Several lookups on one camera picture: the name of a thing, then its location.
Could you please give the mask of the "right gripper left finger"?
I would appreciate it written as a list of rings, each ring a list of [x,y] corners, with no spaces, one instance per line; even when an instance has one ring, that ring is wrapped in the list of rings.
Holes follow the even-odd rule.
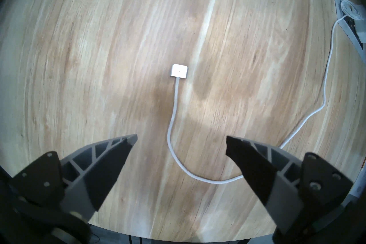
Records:
[[[60,159],[49,151],[11,179],[11,189],[40,207],[76,212],[89,221],[116,183],[137,134],[86,145]]]

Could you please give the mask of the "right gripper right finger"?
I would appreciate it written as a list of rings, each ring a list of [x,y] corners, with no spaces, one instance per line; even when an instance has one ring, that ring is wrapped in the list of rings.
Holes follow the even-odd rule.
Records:
[[[226,136],[226,155],[276,224],[277,236],[300,236],[346,198],[352,181],[319,155],[303,160],[278,147]]]

